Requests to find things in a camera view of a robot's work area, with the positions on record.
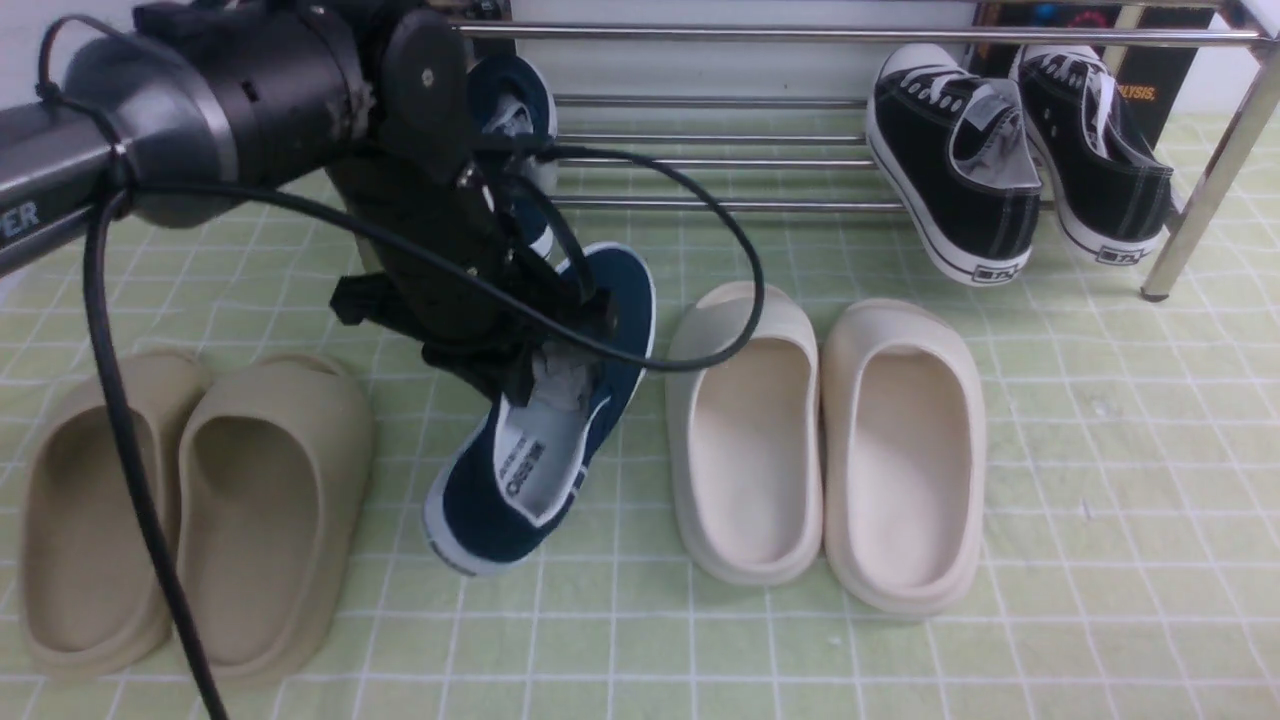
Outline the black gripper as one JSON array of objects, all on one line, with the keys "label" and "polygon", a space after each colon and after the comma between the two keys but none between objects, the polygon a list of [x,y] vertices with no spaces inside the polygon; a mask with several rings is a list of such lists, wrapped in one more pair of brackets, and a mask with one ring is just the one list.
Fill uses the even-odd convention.
[{"label": "black gripper", "polygon": [[372,105],[367,137],[326,173],[348,213],[404,241],[372,249],[425,361],[524,406],[550,328],[604,334],[611,301],[573,236],[563,242],[567,274],[529,246],[515,196],[554,223],[562,217],[530,179],[489,163],[504,145],[477,132],[465,40],[448,19],[428,5],[337,13],[352,28]]}]

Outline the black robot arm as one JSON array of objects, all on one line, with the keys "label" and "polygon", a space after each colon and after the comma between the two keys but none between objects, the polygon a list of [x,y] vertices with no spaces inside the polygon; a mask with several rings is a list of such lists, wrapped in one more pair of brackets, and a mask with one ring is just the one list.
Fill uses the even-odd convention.
[{"label": "black robot arm", "polygon": [[617,302],[566,243],[567,272],[529,247],[467,100],[468,51],[424,1],[150,3],[3,110],[3,273],[119,217],[189,229],[316,170],[340,222],[374,247],[332,309],[416,340],[426,364],[525,405],[556,325],[603,342]]}]

